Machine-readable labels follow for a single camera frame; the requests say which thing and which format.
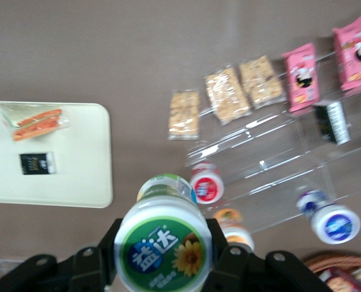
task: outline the cracker package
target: cracker package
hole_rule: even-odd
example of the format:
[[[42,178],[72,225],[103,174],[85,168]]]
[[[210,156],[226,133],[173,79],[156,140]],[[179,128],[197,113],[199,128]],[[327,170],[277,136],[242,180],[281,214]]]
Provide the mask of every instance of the cracker package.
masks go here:
[[[176,91],[170,103],[168,140],[198,138],[199,93],[196,90]]]
[[[254,108],[286,100],[282,84],[267,56],[239,65],[242,87]]]
[[[324,270],[320,274],[320,279],[326,283],[333,292],[361,292],[361,282],[337,268]]]
[[[356,88],[361,85],[361,17],[333,32],[341,88]]]
[[[305,44],[283,54],[283,57],[286,61],[290,112],[301,110],[319,101],[314,45]]]
[[[222,125],[251,113],[251,105],[233,67],[206,76],[205,83],[214,114]]]

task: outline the cracker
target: cracker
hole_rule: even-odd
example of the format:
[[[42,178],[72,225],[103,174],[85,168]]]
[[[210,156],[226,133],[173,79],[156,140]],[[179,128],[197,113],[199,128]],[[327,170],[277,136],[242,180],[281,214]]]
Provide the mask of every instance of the cracker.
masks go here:
[[[199,129],[199,94],[175,92],[170,103],[169,139],[196,139]]]
[[[239,65],[242,87],[255,108],[286,99],[267,56]]]
[[[205,82],[211,106],[223,125],[250,113],[250,104],[233,67],[207,76]]]

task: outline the sunflower image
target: sunflower image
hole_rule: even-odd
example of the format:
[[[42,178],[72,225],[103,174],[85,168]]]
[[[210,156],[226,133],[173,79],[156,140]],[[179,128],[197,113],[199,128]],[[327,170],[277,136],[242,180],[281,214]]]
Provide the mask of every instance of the sunflower image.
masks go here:
[[[187,240],[185,244],[181,244],[175,249],[176,259],[172,261],[173,268],[177,268],[179,272],[191,277],[199,272],[202,264],[202,249],[199,242],[191,243]]]

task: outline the wicker basket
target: wicker basket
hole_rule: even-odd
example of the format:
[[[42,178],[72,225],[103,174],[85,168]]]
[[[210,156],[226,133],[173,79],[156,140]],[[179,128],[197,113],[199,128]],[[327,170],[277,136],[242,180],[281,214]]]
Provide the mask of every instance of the wicker basket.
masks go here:
[[[332,267],[351,273],[354,270],[361,268],[361,256],[336,253],[323,254],[305,260],[305,264],[313,271],[313,273],[318,273]]]

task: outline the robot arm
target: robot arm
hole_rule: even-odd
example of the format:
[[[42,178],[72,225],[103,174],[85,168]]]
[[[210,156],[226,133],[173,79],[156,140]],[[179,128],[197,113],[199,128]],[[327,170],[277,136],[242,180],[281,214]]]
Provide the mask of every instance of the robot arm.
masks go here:
[[[115,220],[98,246],[63,262],[46,254],[29,258],[0,279],[0,292],[103,292],[116,276],[114,238],[121,222]],[[214,268],[202,292],[332,292],[293,254],[273,251],[262,260],[247,245],[229,245],[217,220],[207,223]]]

